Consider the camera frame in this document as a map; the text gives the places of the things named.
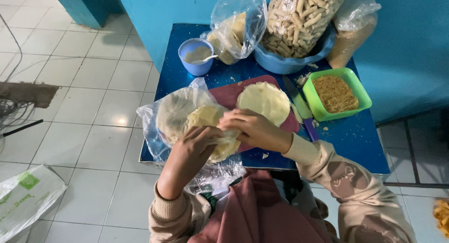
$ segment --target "person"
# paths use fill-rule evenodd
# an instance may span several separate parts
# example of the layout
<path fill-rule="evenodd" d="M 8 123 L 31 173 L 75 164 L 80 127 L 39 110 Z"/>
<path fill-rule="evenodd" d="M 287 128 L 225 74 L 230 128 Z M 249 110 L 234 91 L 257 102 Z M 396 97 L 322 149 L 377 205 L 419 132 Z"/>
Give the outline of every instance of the person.
<path fill-rule="evenodd" d="M 151 242 L 416 242 L 396 195 L 364 167 L 337 155 L 332 144 L 308 142 L 248 109 L 225 113 L 218 127 L 194 127 L 173 146 L 149 208 Z M 184 192 L 214 149 L 208 141 L 227 129 L 242 131 L 241 142 L 294 160 L 301 177 L 330 191 L 340 203 L 340 239 L 326 229 L 307 183 L 286 191 L 286 199 L 269 171 L 248 169 L 218 197 L 212 215 L 204 196 Z"/>

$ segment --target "white tiled floor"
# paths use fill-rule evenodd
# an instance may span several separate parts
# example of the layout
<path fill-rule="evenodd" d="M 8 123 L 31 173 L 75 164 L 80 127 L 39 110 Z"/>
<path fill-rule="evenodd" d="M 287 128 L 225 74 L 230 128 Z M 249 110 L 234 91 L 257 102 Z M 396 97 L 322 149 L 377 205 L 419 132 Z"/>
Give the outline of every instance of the white tiled floor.
<path fill-rule="evenodd" d="M 138 163 L 143 133 L 135 110 L 153 102 L 159 73 L 131 20 L 112 15 L 102 30 L 85 28 L 57 0 L 0 0 L 0 14 L 24 51 L 9 81 L 60 86 L 50 106 L 29 118 L 45 122 L 7 137 L 0 154 L 0 181 L 45 163 L 69 185 L 26 232 L 28 242 L 147 243 L 147 211 L 161 170 Z M 0 81 L 18 62 L 17 52 L 0 24 Z M 428 129 L 409 132 L 422 182 L 449 183 L 444 144 Z M 384 180 L 414 182 L 404 125 L 380 127 L 378 133 L 392 171 Z M 27 149 L 19 149 L 23 143 Z M 431 208 L 435 199 L 449 197 L 447 189 L 389 189 L 418 242 L 446 241 Z M 312 190 L 328 205 L 327 220 L 337 228 L 338 203 L 321 186 L 312 184 Z"/>

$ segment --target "knife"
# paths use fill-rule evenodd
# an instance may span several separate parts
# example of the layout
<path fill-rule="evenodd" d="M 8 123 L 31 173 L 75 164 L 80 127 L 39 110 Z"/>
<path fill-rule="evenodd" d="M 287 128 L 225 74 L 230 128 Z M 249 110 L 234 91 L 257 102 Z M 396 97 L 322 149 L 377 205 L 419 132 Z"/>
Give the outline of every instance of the knife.
<path fill-rule="evenodd" d="M 312 141 L 319 140 L 320 137 L 318 136 L 317 130 L 313 127 L 312 121 L 313 116 L 307 108 L 306 103 L 304 102 L 303 97 L 299 94 L 298 90 L 296 89 L 295 85 L 291 83 L 289 78 L 287 76 L 283 75 L 282 80 L 284 81 L 285 88 L 287 89 L 293 103 L 296 106 L 296 109 L 298 109 L 298 113 L 300 114 L 301 118 L 303 119 L 303 125 L 306 127 L 306 130 L 311 138 Z"/>

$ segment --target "blue table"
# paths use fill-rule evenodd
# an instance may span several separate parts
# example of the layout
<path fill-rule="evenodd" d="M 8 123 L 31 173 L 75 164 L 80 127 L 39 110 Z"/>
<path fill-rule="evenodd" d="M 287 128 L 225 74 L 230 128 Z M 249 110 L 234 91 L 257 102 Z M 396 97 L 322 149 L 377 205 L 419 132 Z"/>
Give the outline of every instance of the blue table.
<path fill-rule="evenodd" d="M 196 78 L 196 76 L 189 74 L 183 67 L 178 56 L 178 48 L 185 40 L 199 37 L 201 33 L 208 30 L 210 30 L 208 25 L 173 24 L 167 52 L 165 53 L 165 61 L 154 98 L 155 101 L 173 91 L 188 86 Z M 288 75 L 289 79 L 295 83 L 293 79 L 298 78 L 302 74 L 331 69 L 325 59 L 315 64 L 318 68 L 307 66 L 295 74 Z M 353 59 L 350 60 L 347 67 L 351 68 L 358 76 Z M 203 77 L 207 87 L 211 89 L 265 74 L 275 77 L 279 86 L 286 91 L 282 76 L 263 69 L 255 62 L 252 55 L 231 66 L 214 60 L 210 72 Z M 322 140 L 334 145 L 337 154 L 356 161 L 372 173 L 390 173 L 369 109 L 348 118 L 321 122 L 316 129 Z M 310 140 L 302 125 L 300 126 L 298 135 Z M 268 157 L 262 159 L 262 154 L 268 154 Z M 153 157 L 149 153 L 145 142 L 141 151 L 141 161 L 153 161 Z M 296 169 L 292 160 L 284 158 L 280 153 L 266 151 L 260 148 L 253 148 L 243 152 L 242 161 L 245 167 L 281 170 Z"/>

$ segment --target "green plastic container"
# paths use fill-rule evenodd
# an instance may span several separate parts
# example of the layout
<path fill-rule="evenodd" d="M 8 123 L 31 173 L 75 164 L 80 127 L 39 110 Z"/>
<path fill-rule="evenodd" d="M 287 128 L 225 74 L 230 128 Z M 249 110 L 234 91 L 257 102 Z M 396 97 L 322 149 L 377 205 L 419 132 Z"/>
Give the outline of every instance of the green plastic container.
<path fill-rule="evenodd" d="M 340 113 L 329 113 L 324 109 L 323 104 L 318 97 L 315 87 L 313 87 L 312 80 L 317 79 L 323 75 L 333 75 L 340 77 L 344 82 L 351 88 L 352 93 L 359 100 L 359 108 L 354 110 L 349 110 Z M 310 106 L 311 113 L 317 121 L 327 121 L 339 118 L 345 118 L 356 114 L 364 109 L 367 109 L 373 105 L 368 93 L 363 88 L 357 75 L 349 68 L 337 68 L 325 71 L 319 71 L 310 74 L 309 79 L 303 87 L 304 95 L 306 96 L 307 103 Z"/>

